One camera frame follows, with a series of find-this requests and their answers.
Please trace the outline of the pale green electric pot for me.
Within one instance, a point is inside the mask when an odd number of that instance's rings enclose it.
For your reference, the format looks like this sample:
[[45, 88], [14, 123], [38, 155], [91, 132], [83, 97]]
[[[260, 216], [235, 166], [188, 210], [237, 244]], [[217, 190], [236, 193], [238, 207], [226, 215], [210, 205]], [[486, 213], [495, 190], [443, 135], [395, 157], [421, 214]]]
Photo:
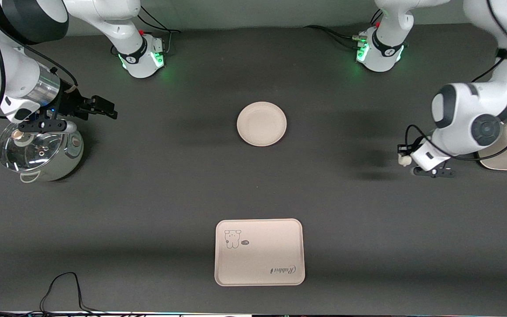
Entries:
[[54, 158], [34, 171], [18, 173], [19, 178], [23, 183], [52, 182], [62, 179], [76, 168], [83, 151], [84, 142], [79, 132], [65, 134], [64, 143]]

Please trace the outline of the round beige plate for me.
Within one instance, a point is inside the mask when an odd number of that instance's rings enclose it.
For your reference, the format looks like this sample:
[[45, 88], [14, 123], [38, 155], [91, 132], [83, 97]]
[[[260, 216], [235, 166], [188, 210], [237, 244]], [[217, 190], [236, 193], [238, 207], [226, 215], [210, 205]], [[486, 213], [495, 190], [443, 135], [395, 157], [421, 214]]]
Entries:
[[237, 132], [251, 146], [272, 146], [282, 139], [286, 130], [284, 111], [270, 102], [251, 103], [237, 118]]

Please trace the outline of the glass pot lid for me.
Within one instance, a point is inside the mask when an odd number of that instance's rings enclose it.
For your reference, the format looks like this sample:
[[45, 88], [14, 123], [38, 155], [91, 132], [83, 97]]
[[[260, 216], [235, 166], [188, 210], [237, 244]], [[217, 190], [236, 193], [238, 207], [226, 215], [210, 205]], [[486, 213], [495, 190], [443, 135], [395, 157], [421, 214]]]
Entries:
[[8, 170], [26, 173], [48, 163], [60, 150], [65, 134], [27, 134], [9, 124], [0, 135], [0, 163]]

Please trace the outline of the beige tray with bear print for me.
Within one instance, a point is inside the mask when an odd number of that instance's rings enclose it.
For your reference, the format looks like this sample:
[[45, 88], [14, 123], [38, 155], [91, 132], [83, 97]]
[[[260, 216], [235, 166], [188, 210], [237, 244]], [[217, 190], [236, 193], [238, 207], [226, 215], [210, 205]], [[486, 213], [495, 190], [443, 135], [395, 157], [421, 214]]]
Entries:
[[217, 224], [215, 234], [218, 285], [296, 286], [304, 282], [303, 227], [297, 219], [227, 219]]

